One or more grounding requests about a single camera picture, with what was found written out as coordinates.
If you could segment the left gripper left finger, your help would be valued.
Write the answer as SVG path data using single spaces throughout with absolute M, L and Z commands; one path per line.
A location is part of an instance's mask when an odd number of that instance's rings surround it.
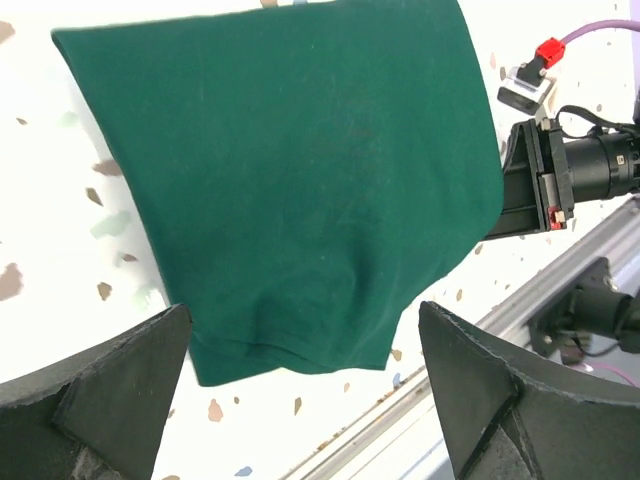
M 3 383 L 2 478 L 151 478 L 191 325 L 176 305 Z

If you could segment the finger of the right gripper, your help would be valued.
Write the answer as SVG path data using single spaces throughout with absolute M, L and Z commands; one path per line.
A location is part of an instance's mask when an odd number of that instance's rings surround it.
M 512 126 L 503 165 L 504 201 L 496 225 L 484 237 L 497 240 L 543 231 L 538 184 L 538 131 L 534 120 Z

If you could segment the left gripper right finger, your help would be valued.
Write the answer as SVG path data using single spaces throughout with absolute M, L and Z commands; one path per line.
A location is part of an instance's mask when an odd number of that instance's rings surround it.
M 458 479 L 636 479 L 638 389 L 495 337 L 433 302 L 419 333 Z

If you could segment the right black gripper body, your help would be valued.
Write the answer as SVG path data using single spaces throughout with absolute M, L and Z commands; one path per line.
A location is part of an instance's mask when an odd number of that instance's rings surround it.
M 543 165 L 539 176 L 546 199 L 549 229 L 561 230 L 573 217 L 575 205 L 639 192 L 639 127 L 595 121 L 583 137 L 565 142 L 557 120 L 538 125 Z

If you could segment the green surgical drape cloth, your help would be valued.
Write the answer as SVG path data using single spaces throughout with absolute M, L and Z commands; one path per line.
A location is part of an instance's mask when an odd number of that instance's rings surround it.
M 455 1 L 57 29 L 198 381 L 382 370 L 403 310 L 495 226 L 503 174 Z

